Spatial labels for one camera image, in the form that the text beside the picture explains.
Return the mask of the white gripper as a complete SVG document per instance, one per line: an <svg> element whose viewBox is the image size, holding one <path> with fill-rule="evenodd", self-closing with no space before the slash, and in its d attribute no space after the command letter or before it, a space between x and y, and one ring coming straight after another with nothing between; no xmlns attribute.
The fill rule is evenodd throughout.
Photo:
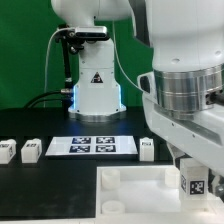
<svg viewBox="0 0 224 224"><path fill-rule="evenodd" d="M147 125L168 142L173 164L186 153L218 173L211 192L224 202L224 107L215 104L194 113L192 120L178 120L157 105L151 94L144 93L142 101Z"/></svg>

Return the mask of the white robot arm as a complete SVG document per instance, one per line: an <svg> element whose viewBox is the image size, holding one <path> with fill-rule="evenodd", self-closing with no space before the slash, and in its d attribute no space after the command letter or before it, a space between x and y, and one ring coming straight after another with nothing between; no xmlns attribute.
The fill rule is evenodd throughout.
<svg viewBox="0 0 224 224"><path fill-rule="evenodd" d="M96 20L131 17L134 36L154 49L138 77L150 130L211 171L224 200L224 0L51 0L78 38Z"/></svg>

